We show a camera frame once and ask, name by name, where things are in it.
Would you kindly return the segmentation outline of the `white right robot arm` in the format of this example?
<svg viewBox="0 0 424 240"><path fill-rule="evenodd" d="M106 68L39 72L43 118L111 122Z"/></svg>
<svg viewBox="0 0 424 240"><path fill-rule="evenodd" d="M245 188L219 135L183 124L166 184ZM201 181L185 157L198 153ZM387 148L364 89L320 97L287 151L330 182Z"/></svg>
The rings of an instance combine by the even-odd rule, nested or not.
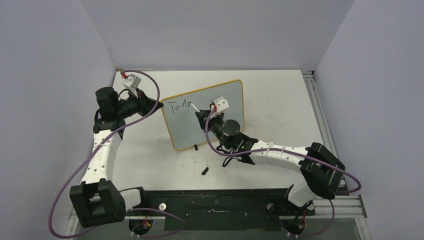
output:
<svg viewBox="0 0 424 240"><path fill-rule="evenodd" d="M223 113L211 113L199 110L195 116L204 133L218 139L214 152L245 164L280 167L302 175L302 180L291 184L282 201L287 213L296 214L317 197L336 197L346 168L324 145L313 142L310 146L288 147L264 142L243 134L236 120L224 120Z"/></svg>

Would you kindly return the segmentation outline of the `yellow-framed whiteboard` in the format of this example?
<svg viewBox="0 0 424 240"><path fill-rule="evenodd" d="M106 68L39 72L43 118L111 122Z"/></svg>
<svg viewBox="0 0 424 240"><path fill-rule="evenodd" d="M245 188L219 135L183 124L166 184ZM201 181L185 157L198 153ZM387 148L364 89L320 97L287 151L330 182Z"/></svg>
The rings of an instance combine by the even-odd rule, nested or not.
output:
<svg viewBox="0 0 424 240"><path fill-rule="evenodd" d="M161 100L162 114L176 151L183 151L206 143L194 104L199 110L208 110L212 100L223 97L229 103L224 119L236 120L240 129L245 128L243 82L239 79L180 93Z"/></svg>

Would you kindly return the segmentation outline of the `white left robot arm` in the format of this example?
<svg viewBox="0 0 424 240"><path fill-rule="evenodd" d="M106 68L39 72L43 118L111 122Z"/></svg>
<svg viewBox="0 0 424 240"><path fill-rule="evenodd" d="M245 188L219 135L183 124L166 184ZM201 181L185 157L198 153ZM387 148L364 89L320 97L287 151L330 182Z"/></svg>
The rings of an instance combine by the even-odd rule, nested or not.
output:
<svg viewBox="0 0 424 240"><path fill-rule="evenodd" d="M93 126L93 157L79 185L70 188L69 196L83 228L122 222L129 210L144 215L149 201L142 187L120 192L112 182L118 148L123 140L125 119L135 114L145 117L161 109L163 103L147 97L136 88L121 99L113 87L96 91L98 110Z"/></svg>

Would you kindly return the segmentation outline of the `black marker cap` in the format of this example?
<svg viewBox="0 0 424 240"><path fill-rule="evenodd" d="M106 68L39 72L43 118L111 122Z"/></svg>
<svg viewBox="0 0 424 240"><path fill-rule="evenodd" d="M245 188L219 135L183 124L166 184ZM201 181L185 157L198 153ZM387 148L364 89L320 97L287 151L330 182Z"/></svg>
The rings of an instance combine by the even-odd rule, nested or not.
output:
<svg viewBox="0 0 424 240"><path fill-rule="evenodd" d="M204 176L207 172L209 171L209 167L206 167L203 171L202 171L202 175Z"/></svg>

